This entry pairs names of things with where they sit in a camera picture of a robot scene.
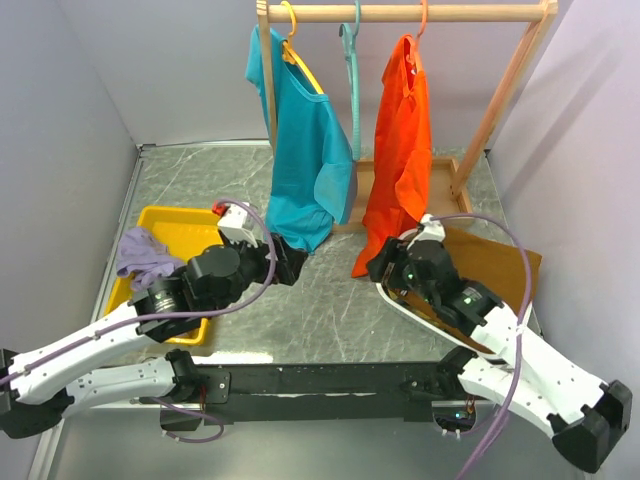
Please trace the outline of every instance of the shirt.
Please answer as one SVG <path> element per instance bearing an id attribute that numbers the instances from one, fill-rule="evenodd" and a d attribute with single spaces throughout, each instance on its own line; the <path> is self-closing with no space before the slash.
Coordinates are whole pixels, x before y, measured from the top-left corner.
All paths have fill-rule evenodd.
<path id="1" fill-rule="evenodd" d="M 357 193 L 355 162 L 328 96 L 315 93 L 300 69 L 282 59 L 283 41 L 271 30 L 278 135 L 265 223 L 291 247 L 313 252 L 334 220 L 349 220 Z M 260 94 L 269 129 L 257 26 L 246 78 Z"/>
<path id="2" fill-rule="evenodd" d="M 367 262 L 380 252 L 385 240 L 415 228 L 427 208 L 432 163 L 429 94 L 425 72 L 414 73 L 407 61 L 413 45 L 411 35 L 404 35 L 382 76 L 375 178 L 362 220 L 367 245 L 356 260 L 353 277 L 366 275 Z"/>

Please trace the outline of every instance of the robotic arm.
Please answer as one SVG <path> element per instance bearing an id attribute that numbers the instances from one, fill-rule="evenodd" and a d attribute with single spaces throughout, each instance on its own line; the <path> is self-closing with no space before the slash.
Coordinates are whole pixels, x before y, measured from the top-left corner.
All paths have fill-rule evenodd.
<path id="1" fill-rule="evenodd" d="M 441 362 L 441 381 L 450 383 L 445 389 L 457 386 L 502 405 L 522 335 L 521 376 L 509 410 L 545 432 L 572 464 L 597 471 L 629 426 L 631 391 L 617 380 L 607 384 L 519 328 L 516 314 L 496 294 L 460 278 L 444 238 L 442 224 L 425 215 L 413 239 L 386 241 L 367 265 L 371 279 L 400 294 L 417 294 L 445 324 L 505 362 L 494 365 L 481 352 L 456 348 Z"/>
<path id="2" fill-rule="evenodd" d="M 16 354 L 0 349 L 0 430 L 11 438 L 36 435 L 62 418 L 89 407 L 135 397 L 187 399 L 201 385 L 188 352 L 124 367 L 99 368 L 109 360 L 162 343 L 200 326 L 200 317 L 139 321 L 150 313 L 226 308 L 251 283 L 263 283 L 269 267 L 268 246 L 253 233 L 247 213 L 229 207 L 218 222 L 223 244 L 158 279 L 114 311 L 41 349 Z M 272 283 L 293 285 L 308 254 L 290 248 L 276 234 Z M 30 371 L 29 365 L 38 365 Z"/>

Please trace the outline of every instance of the purple towel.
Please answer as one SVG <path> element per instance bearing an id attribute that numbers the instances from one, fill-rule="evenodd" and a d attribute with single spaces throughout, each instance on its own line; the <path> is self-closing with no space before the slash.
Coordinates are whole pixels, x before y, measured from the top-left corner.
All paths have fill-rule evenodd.
<path id="1" fill-rule="evenodd" d="M 134 274 L 131 290 L 149 288 L 158 277 L 168 277 L 184 262 L 169 255 L 169 249 L 158 242 L 149 230 L 135 227 L 127 230 L 118 242 L 116 273 L 126 278 Z"/>

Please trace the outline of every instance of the white wall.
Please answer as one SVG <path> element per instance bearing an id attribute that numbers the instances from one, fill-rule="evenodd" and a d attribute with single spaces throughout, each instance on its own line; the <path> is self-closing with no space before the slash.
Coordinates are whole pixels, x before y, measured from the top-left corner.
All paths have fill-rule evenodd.
<path id="1" fill-rule="evenodd" d="M 135 146 L 54 0 L 0 2 L 0 347 L 86 324 Z M 0 477 L 25 478 L 37 438 L 0 432 Z"/>
<path id="2" fill-rule="evenodd" d="M 548 338 L 636 395 L 638 29 L 634 0 L 574 2 L 491 152 L 510 224 L 545 256 L 536 309 Z M 607 478 L 638 478 L 639 445 L 632 421 Z"/>
<path id="3" fill-rule="evenodd" d="M 561 15 L 570 2 L 560 0 Z M 59 3 L 136 143 L 165 145 L 266 137 L 255 89 L 244 80 L 249 34 L 256 24 L 254 0 Z M 365 3 L 406 4 L 407 0 Z M 490 3 L 531 4 L 536 0 Z M 275 28 L 285 34 L 290 27 L 280 24 Z M 417 24 L 363 24 L 360 30 L 365 145 L 373 144 L 382 91 L 380 77 L 389 55 L 400 35 L 417 29 Z M 431 88 L 435 145 L 460 146 L 470 141 L 523 31 L 524 24 L 520 23 L 428 26 L 421 50 Z M 349 83 L 338 25 L 299 25 L 295 47 L 330 95 L 343 128 L 350 135 Z"/>

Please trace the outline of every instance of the orange hanger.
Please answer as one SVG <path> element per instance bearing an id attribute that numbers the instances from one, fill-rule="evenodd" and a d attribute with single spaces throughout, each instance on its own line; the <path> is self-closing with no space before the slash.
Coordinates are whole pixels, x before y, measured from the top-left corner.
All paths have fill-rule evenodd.
<path id="1" fill-rule="evenodd" d="M 422 61 L 420 59 L 420 37 L 422 37 L 422 34 L 424 33 L 424 29 L 427 26 L 427 10 L 428 10 L 427 0 L 420 0 L 420 2 L 422 3 L 422 23 L 420 24 L 420 31 L 418 32 L 418 35 L 416 35 L 416 39 L 413 44 L 413 47 L 409 51 L 409 55 L 407 55 L 407 61 L 411 65 L 415 65 L 416 72 L 422 71 Z"/>
<path id="2" fill-rule="evenodd" d="M 309 83 L 311 83 L 311 85 L 315 89 L 316 93 L 322 95 L 324 91 L 316 80 L 316 77 L 313 76 L 313 73 L 311 73 L 309 67 L 307 67 L 307 65 L 302 61 L 300 56 L 293 49 L 293 36 L 298 30 L 298 21 L 296 20 L 296 15 L 293 12 L 293 7 L 286 0 L 280 3 L 280 5 L 285 6 L 287 10 L 289 10 L 289 16 L 291 17 L 291 31 L 287 35 L 287 39 L 282 42 L 282 58 L 285 62 L 289 62 L 292 65 L 298 65 L 298 67 L 300 67 L 300 70 L 302 70 L 302 73 L 304 73 L 304 76 L 307 77 L 307 80 L 309 80 Z"/>

